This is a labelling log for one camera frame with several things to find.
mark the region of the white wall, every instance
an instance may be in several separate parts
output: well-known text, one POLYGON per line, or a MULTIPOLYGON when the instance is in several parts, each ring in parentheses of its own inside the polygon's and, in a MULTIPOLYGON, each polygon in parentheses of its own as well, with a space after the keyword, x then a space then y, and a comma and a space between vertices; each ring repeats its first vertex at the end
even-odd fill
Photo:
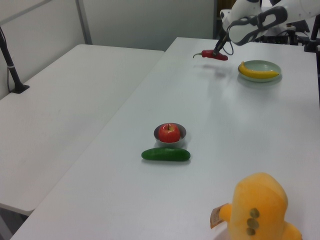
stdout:
MULTIPOLYGON (((1 28, 23 83, 74 46, 85 43, 75 0, 52 0, 1 28)), ((7 94, 7 64, 0 52, 0 99, 7 94)))
POLYGON ((94 45, 165 51, 176 37, 212 39, 215 0, 81 0, 94 45))

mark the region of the apple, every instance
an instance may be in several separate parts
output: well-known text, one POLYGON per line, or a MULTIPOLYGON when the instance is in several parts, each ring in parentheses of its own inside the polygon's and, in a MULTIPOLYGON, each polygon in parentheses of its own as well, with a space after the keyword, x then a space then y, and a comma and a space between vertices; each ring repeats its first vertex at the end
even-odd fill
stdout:
POLYGON ((176 124, 166 123, 161 125, 158 132, 158 137, 161 142, 175 143, 180 139, 180 131, 176 124))

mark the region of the plate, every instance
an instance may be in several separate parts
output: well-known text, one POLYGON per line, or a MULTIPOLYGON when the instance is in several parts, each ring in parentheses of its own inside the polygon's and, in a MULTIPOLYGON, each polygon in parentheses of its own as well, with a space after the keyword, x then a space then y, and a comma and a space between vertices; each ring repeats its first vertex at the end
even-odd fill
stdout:
POLYGON ((244 64, 248 69, 251 69, 251 70, 255 70, 255 71, 270 71, 270 70, 273 70, 273 71, 276 71, 276 72, 279 73, 279 75, 275 76, 275 77, 260 79, 260 78, 253 78, 253 77, 249 77, 249 76, 243 75, 239 71, 239 68, 238 68, 239 75, 241 77, 243 77, 244 79, 247 79, 247 80, 249 80, 251 82, 267 83, 267 82, 271 82, 271 81, 274 81, 274 80, 278 80, 278 79, 280 79, 282 77, 281 76, 281 68, 277 64, 275 64, 273 62, 263 61, 263 60, 252 60, 252 61, 245 61, 244 64))

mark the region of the green cucumber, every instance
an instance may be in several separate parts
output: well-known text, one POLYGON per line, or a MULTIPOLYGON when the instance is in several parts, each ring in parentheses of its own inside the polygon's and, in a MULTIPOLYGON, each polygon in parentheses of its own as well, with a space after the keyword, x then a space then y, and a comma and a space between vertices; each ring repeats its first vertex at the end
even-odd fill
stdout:
POLYGON ((146 160, 185 162, 190 159, 190 152, 182 148, 156 147, 144 151, 141 157, 146 160))

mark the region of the yellow plush toy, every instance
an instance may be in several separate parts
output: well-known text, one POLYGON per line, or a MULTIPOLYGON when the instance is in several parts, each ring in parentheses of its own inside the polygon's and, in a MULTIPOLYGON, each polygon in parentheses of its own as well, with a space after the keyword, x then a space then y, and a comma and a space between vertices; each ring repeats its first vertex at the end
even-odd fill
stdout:
POLYGON ((285 221, 287 207, 284 189, 261 172, 237 184, 232 204, 224 205, 219 217, 227 222, 232 240, 302 240, 299 230, 285 221))

